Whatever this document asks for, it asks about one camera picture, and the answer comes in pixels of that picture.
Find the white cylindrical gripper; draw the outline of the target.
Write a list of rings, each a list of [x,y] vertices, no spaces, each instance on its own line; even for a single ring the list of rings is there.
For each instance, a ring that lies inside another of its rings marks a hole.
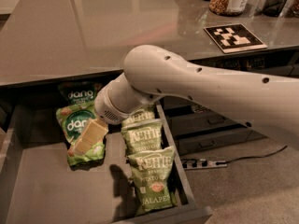
[[[129,118],[139,107],[148,104],[150,96],[133,88],[119,75],[100,90],[94,100],[94,110],[101,119],[88,119],[78,137],[74,153],[83,155],[101,141],[108,132],[108,124],[118,125]]]

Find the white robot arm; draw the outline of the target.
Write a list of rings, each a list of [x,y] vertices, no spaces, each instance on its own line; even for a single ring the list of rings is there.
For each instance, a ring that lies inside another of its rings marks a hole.
[[[142,105],[174,96],[299,148],[299,79],[197,65],[169,50],[138,46],[123,72],[97,93],[96,116],[118,125]]]

